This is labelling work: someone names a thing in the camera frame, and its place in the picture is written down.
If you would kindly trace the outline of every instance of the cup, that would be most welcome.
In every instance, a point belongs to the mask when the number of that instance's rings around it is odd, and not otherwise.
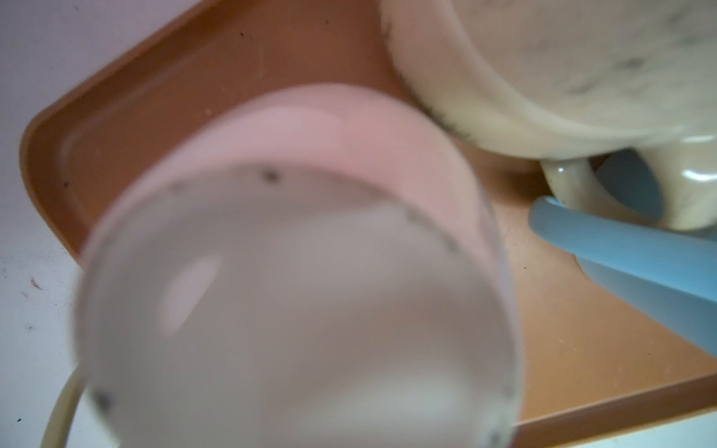
[[[490,204],[381,93],[223,115],[113,204],[82,265],[79,372],[125,448],[511,437],[521,345]]]
[[[717,5],[712,0],[381,0],[405,85],[446,129],[542,160],[561,202],[676,230],[717,222]],[[588,157],[636,148],[657,222],[601,186]]]

